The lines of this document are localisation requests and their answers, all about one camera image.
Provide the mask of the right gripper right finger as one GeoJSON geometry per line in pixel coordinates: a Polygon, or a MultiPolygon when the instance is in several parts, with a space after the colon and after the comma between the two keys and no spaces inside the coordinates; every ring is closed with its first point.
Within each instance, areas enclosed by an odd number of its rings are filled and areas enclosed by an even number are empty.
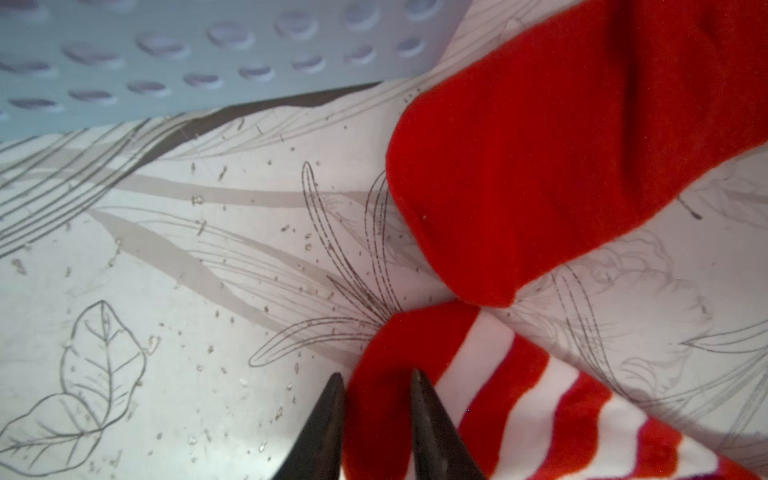
{"type": "Polygon", "coordinates": [[[486,480],[421,370],[410,381],[415,477],[419,480],[486,480]]]}

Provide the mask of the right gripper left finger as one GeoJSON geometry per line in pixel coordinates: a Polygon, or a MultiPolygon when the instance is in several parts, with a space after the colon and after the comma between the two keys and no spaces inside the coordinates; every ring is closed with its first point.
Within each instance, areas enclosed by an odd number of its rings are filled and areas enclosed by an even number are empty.
{"type": "Polygon", "coordinates": [[[345,420],[345,386],[333,373],[274,480],[338,480],[345,420]]]}

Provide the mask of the red white striped sock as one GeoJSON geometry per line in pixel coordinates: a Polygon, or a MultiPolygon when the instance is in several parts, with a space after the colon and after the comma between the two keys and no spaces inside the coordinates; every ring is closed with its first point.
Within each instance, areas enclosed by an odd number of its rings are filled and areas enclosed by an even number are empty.
{"type": "Polygon", "coordinates": [[[347,386],[349,479],[411,479],[410,383],[432,382],[489,479],[748,479],[592,376],[460,301],[394,315],[347,386]]]}

